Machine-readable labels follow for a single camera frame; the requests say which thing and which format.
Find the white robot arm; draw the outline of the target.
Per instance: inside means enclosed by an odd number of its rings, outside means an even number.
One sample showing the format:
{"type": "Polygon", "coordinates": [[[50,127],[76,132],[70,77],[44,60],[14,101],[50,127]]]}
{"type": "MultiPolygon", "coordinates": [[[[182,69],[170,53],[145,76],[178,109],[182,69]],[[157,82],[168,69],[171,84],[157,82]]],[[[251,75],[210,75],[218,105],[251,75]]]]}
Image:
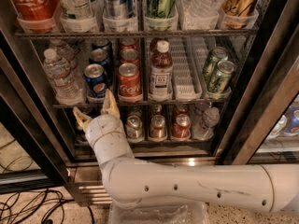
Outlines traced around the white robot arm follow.
{"type": "Polygon", "coordinates": [[[265,213],[298,216],[299,165],[170,166],[137,159],[127,141],[114,95],[101,115],[77,107],[76,120],[96,156],[107,194],[122,208],[154,197],[176,197],[265,213]]]}

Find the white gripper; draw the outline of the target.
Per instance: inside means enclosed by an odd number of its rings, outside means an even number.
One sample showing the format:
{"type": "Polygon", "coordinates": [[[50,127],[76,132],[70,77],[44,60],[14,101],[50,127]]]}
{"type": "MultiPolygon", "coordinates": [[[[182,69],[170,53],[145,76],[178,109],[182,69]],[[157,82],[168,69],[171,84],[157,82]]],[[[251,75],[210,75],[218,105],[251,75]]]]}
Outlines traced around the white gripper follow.
{"type": "Polygon", "coordinates": [[[101,116],[92,119],[76,106],[73,107],[73,114],[85,132],[100,167],[118,157],[134,157],[119,119],[120,110],[111,90],[106,90],[101,116]]]}

